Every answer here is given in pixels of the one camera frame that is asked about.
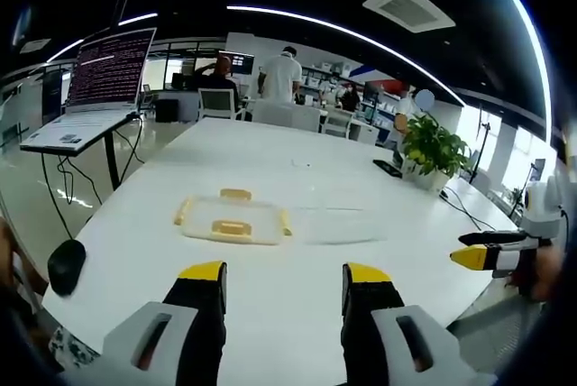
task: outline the air conditioning vent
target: air conditioning vent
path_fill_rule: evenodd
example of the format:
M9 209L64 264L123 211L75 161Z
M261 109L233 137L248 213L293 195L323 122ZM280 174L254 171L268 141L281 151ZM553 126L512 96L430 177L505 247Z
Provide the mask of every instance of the air conditioning vent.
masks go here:
M362 4L410 32L454 27L454 21L429 0L367 0Z

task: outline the computer monitor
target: computer monitor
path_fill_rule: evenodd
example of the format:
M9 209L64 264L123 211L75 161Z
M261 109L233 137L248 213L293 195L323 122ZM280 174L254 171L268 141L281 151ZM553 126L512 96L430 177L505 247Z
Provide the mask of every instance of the computer monitor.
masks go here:
M380 90L370 81L364 83L364 90L362 91L362 100L372 102L379 102Z
M123 32L84 43L72 73L68 106L82 110L134 106L155 31Z
M241 54L240 52L220 51L219 55L228 57L231 61L231 73L251 75L254 64L254 56Z

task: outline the green leaves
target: green leaves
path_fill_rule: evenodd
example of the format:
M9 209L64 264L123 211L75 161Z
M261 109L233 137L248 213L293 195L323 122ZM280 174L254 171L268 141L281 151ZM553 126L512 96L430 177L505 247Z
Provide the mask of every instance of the green leaves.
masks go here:
M467 143L447 131L430 115L408 121L408 133L403 141L407 157L421 165L421 174L439 170L452 177L468 165Z

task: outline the white shirt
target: white shirt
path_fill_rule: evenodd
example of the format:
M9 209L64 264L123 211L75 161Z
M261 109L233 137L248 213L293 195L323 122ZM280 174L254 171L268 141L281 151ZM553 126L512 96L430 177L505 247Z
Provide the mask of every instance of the white shirt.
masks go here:
M407 116L407 120L411 120L419 115L422 115L421 108L417 106L412 97L404 97L400 99L395 107L396 114L404 114Z
M395 115L404 114L407 116L407 121L423 114L421 108L417 106L412 97L403 97L400 99L395 107ZM401 152L400 146L403 143L405 135L399 132L394 127L391 129L387 141L397 142L398 151Z
M292 83L300 82L303 69L289 52L282 52L266 62L261 70L266 74L262 97L283 103L292 102Z

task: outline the ceiling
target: ceiling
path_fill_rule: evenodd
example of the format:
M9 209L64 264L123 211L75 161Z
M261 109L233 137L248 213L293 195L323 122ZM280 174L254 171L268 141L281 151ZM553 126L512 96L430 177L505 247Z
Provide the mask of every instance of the ceiling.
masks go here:
M3 39L3 71L18 69L49 56L76 39L110 25L117 0L10 0L10 36L18 13L32 7L25 40L52 38L42 50L17 55ZM508 101L545 118L541 78L526 28L511 0L430 0L456 22L456 27L414 34L362 7L365 0L128 0L124 18L158 12L148 23L159 27L157 38L224 36L251 32L331 51L367 64L417 87L428 87L437 98L454 99L414 68L374 46L341 32L281 16L231 12L227 5L253 5L303 14L364 34L414 60L449 87L459 87ZM559 30L544 0L525 0L546 43L552 78L572 71L575 62L563 46ZM560 90L560 79L554 82ZM554 117L559 124L559 110Z

